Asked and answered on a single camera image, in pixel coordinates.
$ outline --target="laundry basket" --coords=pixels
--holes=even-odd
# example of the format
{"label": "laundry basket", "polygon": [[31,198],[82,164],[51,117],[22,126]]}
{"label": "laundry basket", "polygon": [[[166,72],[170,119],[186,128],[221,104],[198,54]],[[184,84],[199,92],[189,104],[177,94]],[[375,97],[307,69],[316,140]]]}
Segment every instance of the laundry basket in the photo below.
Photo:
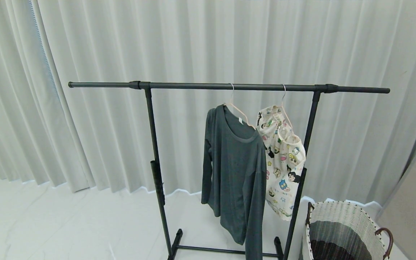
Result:
{"label": "laundry basket", "polygon": [[[345,201],[309,202],[303,233],[304,260],[385,260],[393,235],[358,205]],[[388,249],[380,233],[389,235]]]}

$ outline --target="basket handle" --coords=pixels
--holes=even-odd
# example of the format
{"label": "basket handle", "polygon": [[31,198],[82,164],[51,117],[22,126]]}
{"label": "basket handle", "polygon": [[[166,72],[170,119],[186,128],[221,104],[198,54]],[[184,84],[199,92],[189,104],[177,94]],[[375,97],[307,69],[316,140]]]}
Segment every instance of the basket handle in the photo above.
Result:
{"label": "basket handle", "polygon": [[311,208],[314,209],[314,206],[311,202],[307,203],[307,217],[306,217],[306,225],[310,225],[309,219],[311,218]]}
{"label": "basket handle", "polygon": [[387,229],[386,227],[381,227],[380,229],[378,229],[377,231],[375,231],[375,235],[380,235],[382,231],[386,231],[386,233],[388,233],[389,236],[389,245],[388,245],[388,249],[386,250],[385,255],[383,255],[383,260],[385,260],[386,257],[389,258],[389,255],[391,254],[391,249],[393,248],[393,234],[391,233],[391,231],[389,229]]}

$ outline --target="white curtain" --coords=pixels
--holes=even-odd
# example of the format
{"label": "white curtain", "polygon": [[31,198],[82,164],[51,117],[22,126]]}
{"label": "white curtain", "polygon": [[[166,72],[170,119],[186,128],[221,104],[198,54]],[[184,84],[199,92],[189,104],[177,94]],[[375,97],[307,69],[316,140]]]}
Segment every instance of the white curtain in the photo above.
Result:
{"label": "white curtain", "polygon": [[[70,89],[68,81],[389,87],[388,95],[322,95],[304,192],[316,200],[383,203],[416,140],[416,1],[53,0],[33,7],[70,134],[70,149],[59,146],[76,153],[71,164],[82,171],[62,173],[89,186],[153,189],[145,96]],[[152,93],[165,192],[199,191],[206,113],[231,91]],[[281,97],[236,91],[234,102],[254,122]],[[302,138],[311,100],[311,93],[285,97]]]}
{"label": "white curtain", "polygon": [[0,178],[89,187],[40,47],[29,2],[0,1]]}

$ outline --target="black metal clothing rack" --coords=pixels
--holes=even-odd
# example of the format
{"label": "black metal clothing rack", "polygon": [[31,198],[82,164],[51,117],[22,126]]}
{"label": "black metal clothing rack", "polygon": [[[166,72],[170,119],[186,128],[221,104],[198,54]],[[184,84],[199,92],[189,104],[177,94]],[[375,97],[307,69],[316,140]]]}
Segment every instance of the black metal clothing rack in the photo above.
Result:
{"label": "black metal clothing rack", "polygon": [[[143,89],[147,99],[147,111],[150,121],[150,132],[152,135],[152,146],[155,160],[151,161],[153,180],[155,183],[155,190],[157,193],[158,205],[160,208],[161,221],[163,224],[163,232],[165,234],[166,247],[168,249],[168,260],[174,260],[176,253],[181,250],[200,250],[211,251],[231,254],[245,254],[245,251],[239,250],[225,250],[219,248],[208,247],[193,247],[181,245],[181,237],[183,235],[182,229],[176,232],[175,239],[171,243],[170,234],[168,231],[168,223],[166,222],[165,214],[165,195],[163,193],[163,182],[160,169],[160,156],[158,154],[157,134],[155,130],[155,119],[153,117],[153,105],[152,105],[152,92],[151,89],[212,89],[212,90],[229,90],[232,89],[231,84],[221,83],[162,83],[162,82],[148,82],[148,81],[132,81],[132,82],[69,82],[69,87],[129,87],[133,89]],[[317,105],[319,103],[320,94],[322,93],[334,93],[334,92],[360,92],[360,93],[380,93],[387,94],[390,92],[388,88],[376,88],[376,87],[341,87],[335,84],[315,84],[315,85],[303,85],[303,84],[286,84],[287,91],[307,91],[314,92],[312,97],[311,112],[309,115],[309,121],[307,123],[306,135],[304,138],[305,151],[308,150],[309,142],[311,140],[312,127],[314,126],[314,120],[317,112]],[[266,90],[266,91],[283,91],[284,85],[282,84],[235,84],[235,90]],[[303,168],[298,190],[296,192],[296,198],[294,202],[292,219],[290,221],[289,233],[287,235],[287,242],[285,244],[285,250],[282,252],[282,244],[279,237],[274,239],[274,245],[276,247],[276,253],[263,253],[263,256],[274,257],[278,260],[286,260],[289,256],[290,246],[292,242],[294,227],[296,224],[296,217],[298,215],[299,201],[303,192],[304,180],[306,177],[307,169]]]}

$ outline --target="rack base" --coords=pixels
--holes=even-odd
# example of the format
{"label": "rack base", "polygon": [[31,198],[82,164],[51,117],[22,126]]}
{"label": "rack base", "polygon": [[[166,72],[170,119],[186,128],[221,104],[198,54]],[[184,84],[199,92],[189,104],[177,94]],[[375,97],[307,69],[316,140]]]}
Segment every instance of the rack base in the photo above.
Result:
{"label": "rack base", "polygon": [[[223,250],[220,248],[210,248],[210,247],[192,247],[192,246],[184,246],[180,245],[183,232],[182,229],[179,229],[178,232],[176,232],[176,237],[174,239],[173,245],[172,245],[172,253],[173,255],[168,256],[168,260],[174,260],[176,257],[176,253],[178,252],[178,249],[181,250],[198,250],[198,251],[207,251],[207,252],[216,252],[216,253],[228,253],[228,254],[238,254],[238,255],[244,255],[245,251],[240,250]],[[266,257],[274,257],[278,260],[283,259],[283,253],[282,253],[282,244],[280,243],[279,237],[276,237],[274,239],[274,245],[276,247],[277,253],[263,253],[263,256]]]}

